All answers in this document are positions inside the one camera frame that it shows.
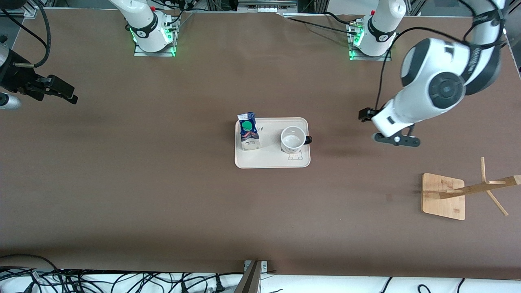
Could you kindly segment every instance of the brown table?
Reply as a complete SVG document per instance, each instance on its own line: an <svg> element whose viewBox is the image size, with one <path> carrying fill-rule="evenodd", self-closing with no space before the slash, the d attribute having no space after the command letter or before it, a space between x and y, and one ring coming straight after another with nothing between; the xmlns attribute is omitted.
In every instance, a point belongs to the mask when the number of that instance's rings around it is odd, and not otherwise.
<svg viewBox="0 0 521 293"><path fill-rule="evenodd" d="M1 112L1 253L58 266L237 271L263 259L281 274L518 278L521 190L467 198L467 219L420 211L420 176L480 181L521 174L521 83L508 48L499 80L417 125L419 148L375 143L357 113L373 106L381 63L350 61L345 35L275 14L197 14L177 57L133 57L118 11L49 10L55 74L80 97L21 97ZM325 17L309 18L337 28ZM25 24L45 35L43 21ZM412 17L463 35L467 18ZM414 31L393 51L383 101L401 89ZM15 50L43 48L21 33ZM304 117L312 162L238 169L239 113ZM13 264L15 260L3 262Z"/></svg>

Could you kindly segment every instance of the mug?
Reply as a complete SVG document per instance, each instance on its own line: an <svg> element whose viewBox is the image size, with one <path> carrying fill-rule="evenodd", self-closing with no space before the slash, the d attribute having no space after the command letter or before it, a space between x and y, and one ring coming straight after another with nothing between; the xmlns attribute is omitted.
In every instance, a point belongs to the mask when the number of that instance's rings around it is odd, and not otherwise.
<svg viewBox="0 0 521 293"><path fill-rule="evenodd" d="M289 126L284 128L280 134L280 146L285 153L293 154L300 148L313 141L311 136L307 136L302 128L298 126Z"/></svg>

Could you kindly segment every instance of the wooden stand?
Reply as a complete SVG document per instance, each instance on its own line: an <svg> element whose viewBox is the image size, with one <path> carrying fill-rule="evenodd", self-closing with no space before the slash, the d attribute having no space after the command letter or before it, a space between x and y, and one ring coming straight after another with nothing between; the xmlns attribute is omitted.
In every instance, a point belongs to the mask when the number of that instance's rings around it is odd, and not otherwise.
<svg viewBox="0 0 521 293"><path fill-rule="evenodd" d="M421 210L428 214L464 220L465 196L484 191L501 212L508 216L506 210L490 190L521 185L521 175L487 180L485 177L485 157L481 157L481 181L479 184L465 186L461 179L424 173L421 179Z"/></svg>

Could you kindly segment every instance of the white tray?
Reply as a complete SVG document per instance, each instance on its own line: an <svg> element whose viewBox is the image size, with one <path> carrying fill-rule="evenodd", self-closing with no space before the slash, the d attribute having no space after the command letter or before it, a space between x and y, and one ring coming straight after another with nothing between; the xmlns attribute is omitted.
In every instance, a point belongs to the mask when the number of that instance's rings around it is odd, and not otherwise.
<svg viewBox="0 0 521 293"><path fill-rule="evenodd" d="M304 118L255 118L260 149L243 151L241 127L235 123L235 164L241 169L252 168L304 168L311 162L309 144L295 154L286 154L280 147L280 134L288 126L298 126L308 134Z"/></svg>

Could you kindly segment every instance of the wooden base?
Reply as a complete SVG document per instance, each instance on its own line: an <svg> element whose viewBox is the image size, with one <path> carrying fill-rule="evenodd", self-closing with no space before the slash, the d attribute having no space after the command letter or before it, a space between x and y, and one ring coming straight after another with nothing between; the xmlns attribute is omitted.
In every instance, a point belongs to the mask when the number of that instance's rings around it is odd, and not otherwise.
<svg viewBox="0 0 521 293"><path fill-rule="evenodd" d="M461 179L424 173L421 177L421 210L427 214L464 220L465 196L439 199L438 192L462 188Z"/></svg>

